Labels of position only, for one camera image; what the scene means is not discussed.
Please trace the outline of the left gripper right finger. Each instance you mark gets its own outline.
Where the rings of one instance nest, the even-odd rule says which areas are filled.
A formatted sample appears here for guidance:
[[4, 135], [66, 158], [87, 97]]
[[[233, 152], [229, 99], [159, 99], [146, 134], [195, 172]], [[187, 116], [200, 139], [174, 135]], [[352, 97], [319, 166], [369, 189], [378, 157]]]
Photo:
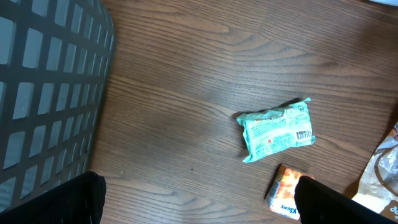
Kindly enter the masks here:
[[309, 176], [299, 178], [294, 199], [303, 224], [395, 224]]

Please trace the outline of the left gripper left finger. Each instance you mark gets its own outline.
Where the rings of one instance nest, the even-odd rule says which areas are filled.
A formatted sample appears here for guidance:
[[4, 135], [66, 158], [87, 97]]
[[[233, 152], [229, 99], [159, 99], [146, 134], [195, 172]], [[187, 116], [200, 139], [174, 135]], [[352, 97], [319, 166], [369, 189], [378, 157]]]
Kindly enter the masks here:
[[1, 214], [1, 224], [99, 224], [106, 195], [105, 178], [93, 171]]

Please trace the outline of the orange white small box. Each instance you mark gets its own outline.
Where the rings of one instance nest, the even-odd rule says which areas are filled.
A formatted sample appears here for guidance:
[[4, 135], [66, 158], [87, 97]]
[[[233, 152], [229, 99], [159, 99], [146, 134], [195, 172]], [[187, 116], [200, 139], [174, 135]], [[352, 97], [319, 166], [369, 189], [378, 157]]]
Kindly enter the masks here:
[[307, 175], [301, 170], [281, 164], [268, 194], [265, 197], [270, 211], [294, 220], [300, 219], [295, 203], [295, 188], [301, 176]]

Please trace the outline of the brown white snack bag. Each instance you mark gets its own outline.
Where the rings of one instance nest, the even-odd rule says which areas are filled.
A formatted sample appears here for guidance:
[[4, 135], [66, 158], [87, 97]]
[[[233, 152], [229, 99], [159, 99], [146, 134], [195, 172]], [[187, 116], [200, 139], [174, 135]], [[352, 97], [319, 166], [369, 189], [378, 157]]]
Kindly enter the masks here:
[[376, 148], [359, 180], [353, 200], [397, 221], [397, 125]]

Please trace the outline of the teal snack packet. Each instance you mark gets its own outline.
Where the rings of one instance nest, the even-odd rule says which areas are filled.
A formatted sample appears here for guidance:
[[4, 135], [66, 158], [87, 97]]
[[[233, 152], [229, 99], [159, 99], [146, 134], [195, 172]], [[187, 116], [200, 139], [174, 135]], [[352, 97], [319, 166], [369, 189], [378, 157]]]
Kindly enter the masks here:
[[312, 145], [316, 136], [307, 102], [310, 98], [264, 112], [243, 113], [236, 118], [243, 127], [249, 155], [244, 163], [256, 162], [291, 147]]

